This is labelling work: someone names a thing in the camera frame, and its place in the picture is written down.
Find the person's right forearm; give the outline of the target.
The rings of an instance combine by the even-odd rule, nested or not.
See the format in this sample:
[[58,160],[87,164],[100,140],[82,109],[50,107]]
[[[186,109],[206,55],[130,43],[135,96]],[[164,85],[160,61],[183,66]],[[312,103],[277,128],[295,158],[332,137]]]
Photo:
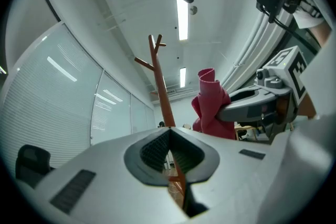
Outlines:
[[302,115],[307,116],[308,119],[313,119],[316,116],[316,110],[308,93],[300,104],[300,111]]

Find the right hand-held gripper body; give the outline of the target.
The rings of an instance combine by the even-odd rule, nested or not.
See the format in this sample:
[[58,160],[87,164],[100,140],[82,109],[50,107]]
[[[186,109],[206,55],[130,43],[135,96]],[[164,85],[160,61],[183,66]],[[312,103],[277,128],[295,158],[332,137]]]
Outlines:
[[278,52],[256,72],[255,85],[276,96],[274,122],[265,123],[264,130],[269,140],[285,131],[294,121],[299,105],[307,94],[300,79],[307,62],[298,46]]

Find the red cloth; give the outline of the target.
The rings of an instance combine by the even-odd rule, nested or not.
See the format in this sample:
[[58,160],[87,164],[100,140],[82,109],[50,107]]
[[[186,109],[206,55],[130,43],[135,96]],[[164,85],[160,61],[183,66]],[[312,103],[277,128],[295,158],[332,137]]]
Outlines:
[[217,119],[221,107],[231,104],[231,99],[220,82],[215,79],[215,69],[206,68],[198,72],[199,93],[191,104],[198,118],[193,130],[207,135],[235,140],[234,122]]

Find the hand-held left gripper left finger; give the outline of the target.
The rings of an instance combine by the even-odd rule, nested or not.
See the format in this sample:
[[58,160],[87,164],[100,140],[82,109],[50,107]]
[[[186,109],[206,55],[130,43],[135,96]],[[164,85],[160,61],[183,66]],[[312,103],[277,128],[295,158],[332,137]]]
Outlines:
[[[188,220],[166,186],[149,186],[137,180],[124,162],[134,143],[160,135],[167,128],[152,129],[98,143],[46,175],[35,188],[16,180],[29,204],[48,224],[173,224]],[[59,209],[54,199],[73,180],[82,180],[82,195],[64,199],[69,212]]]

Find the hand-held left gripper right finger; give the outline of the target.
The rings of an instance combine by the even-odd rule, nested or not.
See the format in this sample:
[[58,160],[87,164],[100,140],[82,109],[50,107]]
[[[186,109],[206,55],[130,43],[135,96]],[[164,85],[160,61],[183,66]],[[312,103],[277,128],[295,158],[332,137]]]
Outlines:
[[261,178],[270,184],[278,168],[280,136],[272,142],[242,142],[171,127],[170,150],[184,191],[181,216],[171,211],[170,222],[180,223],[228,201],[245,183],[256,186],[253,173],[263,165],[271,175],[262,172]]

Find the long ceiling light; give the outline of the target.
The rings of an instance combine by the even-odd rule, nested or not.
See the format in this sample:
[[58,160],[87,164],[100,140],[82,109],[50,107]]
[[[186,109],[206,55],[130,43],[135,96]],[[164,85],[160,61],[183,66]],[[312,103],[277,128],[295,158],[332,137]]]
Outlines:
[[179,40],[188,39],[188,3],[184,0],[176,0],[178,37]]

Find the wooden coat stand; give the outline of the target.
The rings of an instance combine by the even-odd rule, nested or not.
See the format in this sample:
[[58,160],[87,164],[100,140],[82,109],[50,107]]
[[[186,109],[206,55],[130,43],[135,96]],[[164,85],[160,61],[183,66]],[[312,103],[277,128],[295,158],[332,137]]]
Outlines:
[[[154,40],[153,35],[148,36],[150,54],[151,54],[151,60],[152,60],[151,64],[143,61],[142,59],[138,57],[135,57],[134,61],[154,72],[155,83],[156,83],[157,90],[158,90],[157,94],[159,96],[159,102],[160,102],[161,112],[162,112],[165,126],[176,127],[173,112],[172,112],[171,105],[170,105],[169,98],[168,98],[167,91],[166,91],[164,77],[163,77],[161,66],[160,66],[159,59],[158,59],[159,48],[166,46],[166,44],[161,43],[161,39],[162,39],[161,34],[158,35],[156,41]],[[173,161],[174,161],[174,166],[175,166],[177,175],[169,176],[169,182],[172,183],[182,195],[181,208],[185,210],[184,208],[185,188],[186,188],[185,176],[182,173],[174,157],[173,157]]]

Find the light wooden table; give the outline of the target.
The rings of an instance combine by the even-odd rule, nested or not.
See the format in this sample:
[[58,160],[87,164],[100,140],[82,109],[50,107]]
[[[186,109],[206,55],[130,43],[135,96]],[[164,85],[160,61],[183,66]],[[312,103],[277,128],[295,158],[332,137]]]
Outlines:
[[253,138],[254,138],[255,141],[257,141],[258,140],[257,136],[259,134],[258,132],[261,132],[263,130],[263,127],[262,126],[253,127],[253,126],[249,126],[249,125],[248,126],[241,126],[240,124],[237,124],[237,125],[235,125],[234,129],[235,129],[236,140],[240,141],[240,140],[244,139],[243,136],[246,135],[245,132],[252,130]]

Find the black office chair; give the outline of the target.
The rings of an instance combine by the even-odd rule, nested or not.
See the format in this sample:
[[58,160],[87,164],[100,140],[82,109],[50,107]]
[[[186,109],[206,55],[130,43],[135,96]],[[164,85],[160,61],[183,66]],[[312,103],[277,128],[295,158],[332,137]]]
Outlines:
[[35,188],[38,183],[52,170],[50,166],[51,154],[40,147],[23,145],[17,154],[15,163],[15,177]]

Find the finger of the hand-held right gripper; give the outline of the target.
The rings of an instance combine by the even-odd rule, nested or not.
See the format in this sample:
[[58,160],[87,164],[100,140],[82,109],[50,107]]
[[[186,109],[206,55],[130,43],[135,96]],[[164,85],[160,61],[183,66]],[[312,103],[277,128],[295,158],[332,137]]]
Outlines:
[[250,86],[238,89],[229,94],[231,103],[268,103],[275,102],[276,95],[268,88]]
[[259,121],[263,115],[274,113],[275,106],[275,95],[256,95],[221,108],[217,113],[217,119],[224,122]]

